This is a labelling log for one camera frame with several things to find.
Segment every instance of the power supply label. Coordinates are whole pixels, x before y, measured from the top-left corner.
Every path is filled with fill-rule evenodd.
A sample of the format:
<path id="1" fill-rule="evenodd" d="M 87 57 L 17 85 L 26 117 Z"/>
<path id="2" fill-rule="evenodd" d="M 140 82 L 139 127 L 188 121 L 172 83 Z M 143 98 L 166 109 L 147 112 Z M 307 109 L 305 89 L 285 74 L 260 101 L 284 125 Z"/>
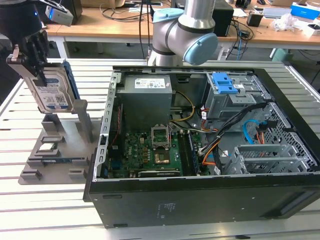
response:
<path id="1" fill-rule="evenodd" d="M 137 78 L 134 81 L 135 89 L 165 89 L 164 78 Z"/>

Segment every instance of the blue box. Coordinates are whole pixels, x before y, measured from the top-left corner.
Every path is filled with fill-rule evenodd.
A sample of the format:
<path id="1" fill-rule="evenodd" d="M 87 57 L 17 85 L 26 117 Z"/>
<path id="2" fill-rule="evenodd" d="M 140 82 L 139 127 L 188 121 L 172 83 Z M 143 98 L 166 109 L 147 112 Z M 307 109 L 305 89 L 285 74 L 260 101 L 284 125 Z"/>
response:
<path id="1" fill-rule="evenodd" d="M 320 11 L 318 10 L 317 7 L 314 6 L 310 6 L 310 5 L 299 5 L 297 2 L 292 3 L 291 5 L 291 14 L 293 16 L 297 16 L 297 17 L 302 17 L 302 18 L 306 18 L 306 19 L 316 19 L 319 14 Z"/>

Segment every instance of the sticker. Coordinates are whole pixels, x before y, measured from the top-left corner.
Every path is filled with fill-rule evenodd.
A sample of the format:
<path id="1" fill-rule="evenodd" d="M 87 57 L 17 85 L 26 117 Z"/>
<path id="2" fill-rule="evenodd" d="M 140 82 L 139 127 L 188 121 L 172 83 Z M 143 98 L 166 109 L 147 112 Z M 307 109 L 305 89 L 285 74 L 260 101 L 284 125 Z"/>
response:
<path id="1" fill-rule="evenodd" d="M 56 163 L 56 160 L 42 160 L 43 163 Z"/>
<path id="2" fill-rule="evenodd" d="M 157 219 L 165 219 L 176 209 L 175 203 L 160 203 L 156 211 Z"/>
<path id="3" fill-rule="evenodd" d="M 242 84 L 234 84 L 233 85 L 236 89 L 244 89 L 245 87 Z"/>
<path id="4" fill-rule="evenodd" d="M 221 171 L 220 171 L 220 169 L 219 169 L 217 166 L 214 166 L 214 172 L 215 172 L 215 174 L 217 174 L 217 175 L 220 175 L 220 174 L 221 174 Z"/>
<path id="5" fill-rule="evenodd" d="M 68 103 L 63 92 L 60 91 L 60 82 L 55 78 L 47 78 L 46 86 L 37 86 L 37 93 L 46 107 L 50 109 L 66 109 Z"/>
<path id="6" fill-rule="evenodd" d="M 135 89 L 165 89 L 164 78 L 137 78 L 134 81 Z"/>
<path id="7" fill-rule="evenodd" d="M 201 116 L 203 120 L 207 120 L 207 113 L 205 111 L 201 112 Z"/>
<path id="8" fill-rule="evenodd" d="M 229 157 L 228 150 L 222 151 L 222 154 L 220 155 L 220 157 Z"/>

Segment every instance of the white label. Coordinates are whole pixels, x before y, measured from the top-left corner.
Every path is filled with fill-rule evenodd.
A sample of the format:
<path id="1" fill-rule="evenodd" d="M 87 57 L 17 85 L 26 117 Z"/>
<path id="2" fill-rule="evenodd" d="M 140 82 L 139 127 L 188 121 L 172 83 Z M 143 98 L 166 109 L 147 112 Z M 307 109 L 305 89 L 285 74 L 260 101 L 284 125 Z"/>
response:
<path id="1" fill-rule="evenodd" d="M 37 86 L 37 93 L 44 105 L 50 109 L 66 109 L 68 103 L 63 92 L 60 91 L 60 82 L 55 78 L 47 78 L 46 86 Z"/>
<path id="2" fill-rule="evenodd" d="M 245 87 L 242 84 L 233 84 L 236 89 L 244 89 Z"/>
<path id="3" fill-rule="evenodd" d="M 205 111 L 201 112 L 202 119 L 207 120 L 207 113 Z"/>
<path id="4" fill-rule="evenodd" d="M 137 78 L 134 81 L 135 89 L 165 89 L 164 78 Z"/>
<path id="5" fill-rule="evenodd" d="M 43 163 L 56 163 L 56 160 L 43 160 Z"/>
<path id="6" fill-rule="evenodd" d="M 228 150 L 222 151 L 222 154 L 220 155 L 220 157 L 229 157 Z"/>
<path id="7" fill-rule="evenodd" d="M 219 169 L 217 166 L 214 166 L 214 172 L 215 172 L 215 174 L 217 174 L 217 175 L 220 175 L 220 174 L 221 174 L 221 171 L 220 171 L 220 169 Z"/>

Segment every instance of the robotic arm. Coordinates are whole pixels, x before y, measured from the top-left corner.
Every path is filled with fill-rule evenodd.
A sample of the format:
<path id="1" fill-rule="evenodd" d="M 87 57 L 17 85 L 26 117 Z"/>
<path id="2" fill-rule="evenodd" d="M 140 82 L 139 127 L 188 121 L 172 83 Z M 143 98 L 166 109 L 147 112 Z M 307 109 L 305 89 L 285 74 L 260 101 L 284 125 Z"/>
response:
<path id="1" fill-rule="evenodd" d="M 35 6 L 37 0 L 0 0 L 0 34 L 12 43 L 13 53 L 6 62 L 24 79 L 36 78 L 38 87 L 46 87 L 44 64 L 49 52 L 48 36 Z M 47 5 L 46 15 L 58 24 L 70 26 L 73 15 L 52 0 L 38 0 Z"/>
<path id="2" fill-rule="evenodd" d="M 185 9 L 165 8 L 153 16 L 149 66 L 181 66 L 206 62 L 218 46 L 212 18 L 215 0 L 186 0 Z"/>

